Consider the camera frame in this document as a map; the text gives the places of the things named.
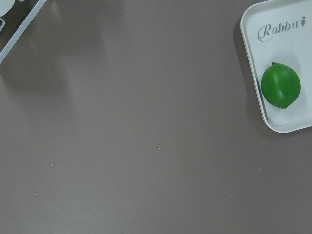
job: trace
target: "white tray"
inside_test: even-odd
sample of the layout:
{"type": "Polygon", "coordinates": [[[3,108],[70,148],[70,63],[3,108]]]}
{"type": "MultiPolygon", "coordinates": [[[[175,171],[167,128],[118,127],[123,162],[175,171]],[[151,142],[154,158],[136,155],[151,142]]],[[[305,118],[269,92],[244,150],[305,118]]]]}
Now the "white tray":
{"type": "Polygon", "coordinates": [[[252,5],[242,17],[241,31],[264,122],[279,133],[312,126],[312,0],[252,5]],[[287,109],[272,106],[261,93],[262,75],[272,62],[293,68],[300,77],[299,98],[287,109]]]}
{"type": "MultiPolygon", "coordinates": [[[[15,19],[11,19],[13,21],[15,21],[15,23],[18,23],[18,25],[14,25],[16,27],[15,31],[9,35],[9,40],[6,43],[6,45],[4,47],[0,47],[0,64],[2,63],[2,61],[4,60],[4,58],[7,56],[7,54],[10,52],[10,50],[12,49],[12,47],[14,46],[14,44],[17,42],[17,40],[20,38],[20,36],[22,35],[22,33],[25,31],[25,29],[28,27],[28,25],[30,24],[30,22],[33,20],[33,18],[36,16],[36,14],[38,13],[38,11],[43,7],[43,5],[45,4],[45,2],[47,0],[36,0],[36,1],[32,1],[30,2],[31,4],[36,3],[35,5],[29,5],[28,0],[17,0],[19,4],[24,4],[25,7],[27,7],[29,9],[29,13],[26,16],[22,16],[22,19],[20,19],[20,16],[16,15],[15,19]]],[[[4,3],[6,6],[8,4],[8,2],[11,1],[3,1],[2,3],[4,3]]],[[[7,12],[7,11],[3,11],[3,7],[4,6],[0,6],[0,11],[1,12],[7,12]]],[[[5,27],[7,22],[5,22],[3,20],[2,17],[0,17],[0,32],[3,33],[2,31],[5,31],[5,27]]]]}

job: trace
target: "lime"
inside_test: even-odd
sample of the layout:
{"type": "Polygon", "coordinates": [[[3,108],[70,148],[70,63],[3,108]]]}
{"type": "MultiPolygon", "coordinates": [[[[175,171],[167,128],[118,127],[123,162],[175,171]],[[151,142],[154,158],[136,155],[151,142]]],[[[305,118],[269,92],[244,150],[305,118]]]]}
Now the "lime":
{"type": "Polygon", "coordinates": [[[289,66],[273,62],[262,76],[261,90],[270,104],[285,109],[299,97],[300,79],[289,66]]]}

